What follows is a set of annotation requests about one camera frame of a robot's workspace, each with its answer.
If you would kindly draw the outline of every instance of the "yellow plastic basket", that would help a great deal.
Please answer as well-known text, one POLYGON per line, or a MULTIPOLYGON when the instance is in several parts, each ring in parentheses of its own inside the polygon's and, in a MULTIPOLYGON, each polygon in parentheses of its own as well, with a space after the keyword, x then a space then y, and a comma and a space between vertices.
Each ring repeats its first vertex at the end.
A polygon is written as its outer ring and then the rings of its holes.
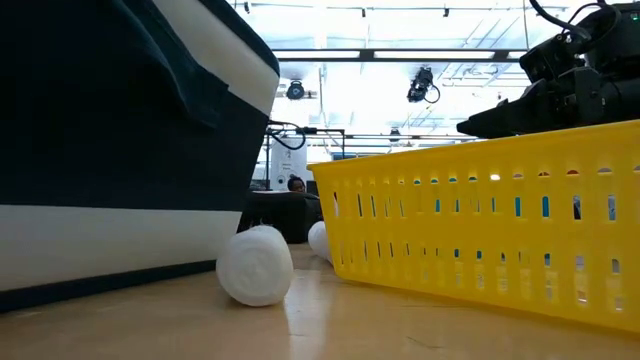
POLYGON ((640 120, 309 169, 344 279, 640 333, 640 120))

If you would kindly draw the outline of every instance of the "person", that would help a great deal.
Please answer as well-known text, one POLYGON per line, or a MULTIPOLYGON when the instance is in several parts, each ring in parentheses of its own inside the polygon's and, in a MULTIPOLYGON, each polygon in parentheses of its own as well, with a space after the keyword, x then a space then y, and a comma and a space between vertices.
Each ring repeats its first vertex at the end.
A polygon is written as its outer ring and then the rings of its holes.
POLYGON ((295 175, 291 175, 289 177, 289 181, 287 182, 287 188, 289 189, 289 191, 293 191, 293 192, 307 192, 307 188, 304 185, 304 180, 302 180, 300 177, 295 176, 295 175))

